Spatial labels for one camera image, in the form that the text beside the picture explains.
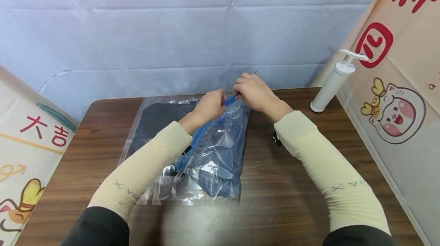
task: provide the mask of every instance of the beige arm sleeve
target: beige arm sleeve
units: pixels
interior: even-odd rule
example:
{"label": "beige arm sleeve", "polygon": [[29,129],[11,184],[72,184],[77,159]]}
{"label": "beige arm sleeve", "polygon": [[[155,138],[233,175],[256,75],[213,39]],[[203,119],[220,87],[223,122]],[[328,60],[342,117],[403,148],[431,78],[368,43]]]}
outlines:
{"label": "beige arm sleeve", "polygon": [[190,145],[192,137],[176,121],[125,160],[99,186],[89,207],[114,211],[125,221],[131,209],[165,166],[173,163]]}
{"label": "beige arm sleeve", "polygon": [[382,205],[371,187],[312,121],[300,111],[293,111],[275,124],[275,130],[324,195],[330,231],[368,225],[390,234]]}

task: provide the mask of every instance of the white hand pump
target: white hand pump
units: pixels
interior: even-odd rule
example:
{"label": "white hand pump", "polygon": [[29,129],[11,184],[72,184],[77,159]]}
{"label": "white hand pump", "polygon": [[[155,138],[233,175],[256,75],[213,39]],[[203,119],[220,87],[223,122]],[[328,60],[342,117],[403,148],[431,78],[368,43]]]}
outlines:
{"label": "white hand pump", "polygon": [[355,72],[356,67],[351,63],[354,58],[367,61],[368,57],[362,54],[351,52],[347,49],[339,50],[342,54],[348,55],[347,61],[339,61],[335,68],[330,73],[329,77],[319,90],[313,102],[310,104],[310,109],[315,112],[324,111],[331,99],[336,95],[336,92],[341,88],[342,84],[347,80],[351,73]]}

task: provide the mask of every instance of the cartoon cat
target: cartoon cat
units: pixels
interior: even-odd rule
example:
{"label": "cartoon cat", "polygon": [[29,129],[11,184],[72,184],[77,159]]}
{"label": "cartoon cat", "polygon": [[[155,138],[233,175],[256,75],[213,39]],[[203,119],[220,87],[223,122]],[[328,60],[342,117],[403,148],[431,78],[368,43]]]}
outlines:
{"label": "cartoon cat", "polygon": [[35,205],[43,194],[38,179],[31,179],[21,191],[20,204],[12,199],[0,202],[0,230],[5,232],[20,232],[23,224],[27,222]]}
{"label": "cartoon cat", "polygon": [[385,89],[380,78],[375,78],[371,91],[374,98],[364,103],[361,113],[370,116],[370,124],[379,136],[390,144],[402,144],[414,136],[426,115],[423,98],[412,89],[388,84]]}

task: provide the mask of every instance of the wrinkled fabric backdrop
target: wrinkled fabric backdrop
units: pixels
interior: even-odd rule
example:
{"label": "wrinkled fabric backdrop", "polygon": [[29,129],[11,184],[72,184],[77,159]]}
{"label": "wrinkled fabric backdrop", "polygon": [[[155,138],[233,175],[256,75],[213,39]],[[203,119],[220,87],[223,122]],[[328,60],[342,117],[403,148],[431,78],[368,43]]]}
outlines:
{"label": "wrinkled fabric backdrop", "polygon": [[80,120],[96,99],[306,87],[372,0],[0,0],[0,63]]}

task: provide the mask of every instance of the blue zipper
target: blue zipper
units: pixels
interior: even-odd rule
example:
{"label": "blue zipper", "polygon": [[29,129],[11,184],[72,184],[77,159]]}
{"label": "blue zipper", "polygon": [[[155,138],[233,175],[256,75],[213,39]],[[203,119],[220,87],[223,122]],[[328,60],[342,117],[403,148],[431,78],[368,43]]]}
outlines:
{"label": "blue zipper", "polygon": [[[229,96],[229,98],[227,98],[223,102],[223,104],[226,107],[234,104],[235,96],[237,96],[237,95]],[[194,131],[193,139],[192,139],[191,144],[190,144],[191,145],[191,150],[189,150],[188,153],[186,153],[184,156],[180,157],[177,160],[176,165],[175,165],[175,168],[176,168],[177,171],[180,171],[180,172],[184,172],[185,171],[186,165],[190,161],[190,158],[193,155],[193,153],[196,150],[196,148],[199,146],[200,141],[202,140],[203,136],[205,136],[205,133],[208,130],[210,124],[212,124],[212,121],[209,121],[208,123],[204,124],[202,127],[198,128],[197,130]]]}

